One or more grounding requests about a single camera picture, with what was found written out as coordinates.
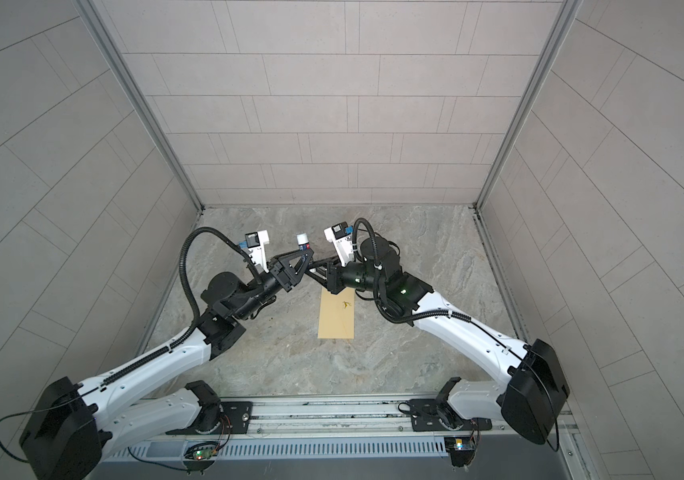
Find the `blue white glue stick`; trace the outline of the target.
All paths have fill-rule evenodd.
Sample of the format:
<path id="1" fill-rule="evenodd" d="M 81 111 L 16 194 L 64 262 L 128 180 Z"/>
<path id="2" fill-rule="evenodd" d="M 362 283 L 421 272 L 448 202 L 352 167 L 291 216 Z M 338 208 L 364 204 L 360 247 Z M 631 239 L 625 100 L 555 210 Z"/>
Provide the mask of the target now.
<path id="1" fill-rule="evenodd" d="M 310 241 L 306 233 L 298 234 L 296 239 L 300 250 L 310 249 Z"/>

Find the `yellow paper envelope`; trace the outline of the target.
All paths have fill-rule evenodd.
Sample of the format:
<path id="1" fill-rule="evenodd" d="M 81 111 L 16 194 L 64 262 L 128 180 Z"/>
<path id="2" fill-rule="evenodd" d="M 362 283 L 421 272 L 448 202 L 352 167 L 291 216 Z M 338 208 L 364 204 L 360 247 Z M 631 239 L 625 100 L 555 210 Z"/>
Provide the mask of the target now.
<path id="1" fill-rule="evenodd" d="M 318 322 L 319 339 L 350 340 L 354 338 L 355 291 L 346 288 L 338 294 L 321 292 Z"/>

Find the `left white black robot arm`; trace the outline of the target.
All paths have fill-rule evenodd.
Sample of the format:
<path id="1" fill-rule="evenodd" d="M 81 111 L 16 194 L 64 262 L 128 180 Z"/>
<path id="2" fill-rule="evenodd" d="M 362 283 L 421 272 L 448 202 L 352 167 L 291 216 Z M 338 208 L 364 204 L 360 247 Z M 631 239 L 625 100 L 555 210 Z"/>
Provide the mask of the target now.
<path id="1" fill-rule="evenodd" d="M 298 285 L 313 259 L 303 243 L 271 259 L 248 283 L 231 272 L 216 275 L 187 329 L 113 370 L 79 383 L 63 377 L 45 388 L 20 436 L 25 460 L 38 479 L 83 479 L 103 459 L 150 437 L 181 431 L 229 434 L 232 418 L 202 380 L 152 401 L 146 394 L 215 359 L 245 333 L 243 321 Z"/>

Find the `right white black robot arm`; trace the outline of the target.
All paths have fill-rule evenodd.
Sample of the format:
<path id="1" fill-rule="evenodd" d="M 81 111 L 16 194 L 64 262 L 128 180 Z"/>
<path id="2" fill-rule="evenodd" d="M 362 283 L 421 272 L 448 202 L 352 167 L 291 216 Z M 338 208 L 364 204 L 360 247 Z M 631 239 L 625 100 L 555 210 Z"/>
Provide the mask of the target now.
<path id="1" fill-rule="evenodd" d="M 474 400 L 462 378 L 446 382 L 428 407 L 412 415 L 435 419 L 448 430 L 477 429 L 483 418 L 501 418 L 526 440 L 544 445 L 559 436 L 558 417 L 568 386 L 554 348 L 526 343 L 463 312 L 430 284 L 406 272 L 396 245 L 379 234 L 359 240 L 346 223 L 329 227 L 335 256 L 313 263 L 314 278 L 330 293 L 370 293 L 390 323 L 409 325 L 443 340 L 480 366 L 495 382 L 489 400 Z"/>

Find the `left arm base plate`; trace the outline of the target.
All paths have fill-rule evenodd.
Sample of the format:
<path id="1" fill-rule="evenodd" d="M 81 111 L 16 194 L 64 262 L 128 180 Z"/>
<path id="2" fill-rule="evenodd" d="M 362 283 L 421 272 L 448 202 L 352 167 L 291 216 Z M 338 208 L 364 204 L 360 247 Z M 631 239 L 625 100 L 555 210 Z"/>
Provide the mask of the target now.
<path id="1" fill-rule="evenodd" d="M 207 406 L 196 420 L 194 431 L 202 435 L 246 434 L 252 417 L 252 402 L 223 402 L 218 407 Z"/>

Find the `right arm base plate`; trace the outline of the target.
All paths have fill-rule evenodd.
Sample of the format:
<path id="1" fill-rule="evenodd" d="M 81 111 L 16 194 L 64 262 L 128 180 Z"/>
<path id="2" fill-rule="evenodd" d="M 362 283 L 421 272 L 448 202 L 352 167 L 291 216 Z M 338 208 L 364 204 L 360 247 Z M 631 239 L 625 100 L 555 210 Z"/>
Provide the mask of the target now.
<path id="1" fill-rule="evenodd" d="M 490 419 L 463 419 L 447 401 L 411 399 L 400 402 L 398 411 L 411 419 L 415 432 L 485 432 L 493 429 Z"/>

